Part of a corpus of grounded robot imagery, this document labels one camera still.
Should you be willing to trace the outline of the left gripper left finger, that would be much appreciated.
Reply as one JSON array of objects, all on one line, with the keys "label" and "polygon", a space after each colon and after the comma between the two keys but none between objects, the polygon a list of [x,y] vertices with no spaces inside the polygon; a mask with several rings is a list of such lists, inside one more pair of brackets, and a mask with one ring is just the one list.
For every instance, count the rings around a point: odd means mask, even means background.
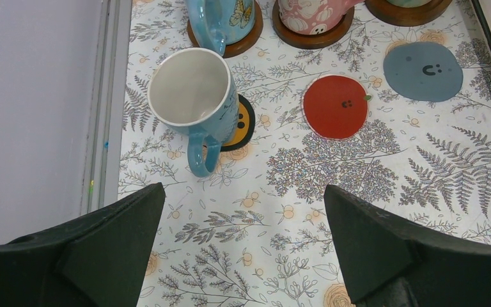
[{"label": "left gripper left finger", "polygon": [[165,197],[150,184],[0,245],[0,306],[135,306]]}]

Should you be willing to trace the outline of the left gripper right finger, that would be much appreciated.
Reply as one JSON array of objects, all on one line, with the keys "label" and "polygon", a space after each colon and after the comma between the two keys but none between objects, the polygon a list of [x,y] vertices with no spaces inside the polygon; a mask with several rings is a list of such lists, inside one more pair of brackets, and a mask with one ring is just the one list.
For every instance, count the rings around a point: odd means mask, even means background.
[{"label": "left gripper right finger", "polygon": [[491,306],[491,246],[421,226],[328,185],[325,211],[357,306]]}]

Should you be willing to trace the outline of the red apple coaster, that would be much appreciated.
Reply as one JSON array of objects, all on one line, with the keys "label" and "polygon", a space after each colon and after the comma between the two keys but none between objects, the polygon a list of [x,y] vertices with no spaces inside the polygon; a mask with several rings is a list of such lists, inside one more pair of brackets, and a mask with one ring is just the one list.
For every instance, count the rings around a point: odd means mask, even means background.
[{"label": "red apple coaster", "polygon": [[326,74],[312,81],[302,97],[307,124],[327,139],[348,139],[363,127],[371,95],[356,79]]}]

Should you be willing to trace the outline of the blue floral mug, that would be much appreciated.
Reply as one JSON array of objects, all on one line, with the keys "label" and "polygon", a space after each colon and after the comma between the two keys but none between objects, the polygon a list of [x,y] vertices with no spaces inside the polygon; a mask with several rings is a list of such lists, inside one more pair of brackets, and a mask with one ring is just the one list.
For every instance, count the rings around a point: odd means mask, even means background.
[{"label": "blue floral mug", "polygon": [[156,118],[188,137],[192,174],[210,176],[237,129],[239,99],[227,62],[209,49],[180,50],[154,71],[147,97]]}]

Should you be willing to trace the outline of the grey blue coaster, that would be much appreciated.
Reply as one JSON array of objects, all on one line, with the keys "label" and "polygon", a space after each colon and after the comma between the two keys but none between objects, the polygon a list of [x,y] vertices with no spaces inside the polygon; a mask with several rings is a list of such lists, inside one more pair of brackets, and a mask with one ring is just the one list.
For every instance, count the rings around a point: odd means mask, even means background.
[{"label": "grey blue coaster", "polygon": [[454,97],[464,75],[455,55],[434,42],[414,42],[392,49],[383,61],[384,76],[399,95],[443,102]]}]

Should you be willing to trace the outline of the orange smiley coaster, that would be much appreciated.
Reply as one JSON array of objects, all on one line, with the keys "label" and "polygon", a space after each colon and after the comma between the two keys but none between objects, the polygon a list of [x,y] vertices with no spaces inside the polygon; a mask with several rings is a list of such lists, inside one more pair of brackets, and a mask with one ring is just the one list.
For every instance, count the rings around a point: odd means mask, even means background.
[{"label": "orange smiley coaster", "polygon": [[230,152],[245,147],[250,142],[255,126],[255,113],[251,103],[242,95],[239,98],[237,129],[233,139],[221,147],[221,152]]}]

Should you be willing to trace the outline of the pink large mug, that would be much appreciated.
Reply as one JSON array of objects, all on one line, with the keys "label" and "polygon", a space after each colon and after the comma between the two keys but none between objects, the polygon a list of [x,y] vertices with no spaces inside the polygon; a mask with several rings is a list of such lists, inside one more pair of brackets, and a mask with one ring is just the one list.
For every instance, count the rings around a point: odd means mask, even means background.
[{"label": "pink large mug", "polygon": [[347,11],[364,0],[279,0],[279,17],[292,32],[320,35],[334,28]]}]

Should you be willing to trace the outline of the cream mug front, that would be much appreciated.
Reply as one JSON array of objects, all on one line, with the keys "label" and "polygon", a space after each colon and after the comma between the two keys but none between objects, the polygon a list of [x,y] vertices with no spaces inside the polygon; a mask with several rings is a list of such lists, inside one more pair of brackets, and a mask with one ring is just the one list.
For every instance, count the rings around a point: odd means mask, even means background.
[{"label": "cream mug front", "polygon": [[387,0],[389,3],[402,8],[415,8],[429,3],[431,0]]}]

